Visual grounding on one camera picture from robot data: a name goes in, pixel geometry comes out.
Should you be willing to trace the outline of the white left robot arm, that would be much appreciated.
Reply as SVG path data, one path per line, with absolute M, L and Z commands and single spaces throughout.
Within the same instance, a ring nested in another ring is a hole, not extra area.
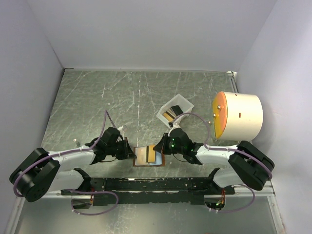
M 127 138 L 119 129 L 107 128 L 101 137 L 94 138 L 75 149 L 52 152 L 35 149 L 10 175 L 14 192 L 28 202 L 35 202 L 46 193 L 75 190 L 84 195 L 92 191 L 91 177 L 82 169 L 102 163 L 107 156 L 117 160 L 135 158 Z

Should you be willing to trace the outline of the brown leather card holder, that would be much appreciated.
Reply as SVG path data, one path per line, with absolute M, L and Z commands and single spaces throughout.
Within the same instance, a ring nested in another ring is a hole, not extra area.
M 155 145 L 134 147 L 136 157 L 134 167 L 163 167 L 165 166 L 164 154 L 154 150 Z

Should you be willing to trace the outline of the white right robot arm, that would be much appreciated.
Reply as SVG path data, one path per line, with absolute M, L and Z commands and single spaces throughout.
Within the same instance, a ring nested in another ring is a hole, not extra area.
M 213 178 L 207 181 L 212 194 L 219 193 L 230 185 L 244 184 L 261 191 L 272 178 L 274 162 L 248 141 L 233 146 L 209 146 L 193 142 L 181 128 L 164 133 L 154 147 L 163 155 L 180 154 L 190 164 L 219 164 L 227 168 L 217 169 Z

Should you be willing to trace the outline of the gold credit card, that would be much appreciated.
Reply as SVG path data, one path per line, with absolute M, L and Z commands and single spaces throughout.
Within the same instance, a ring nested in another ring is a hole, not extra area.
M 147 150 L 146 147 L 136 148 L 136 162 L 135 165 L 147 165 Z

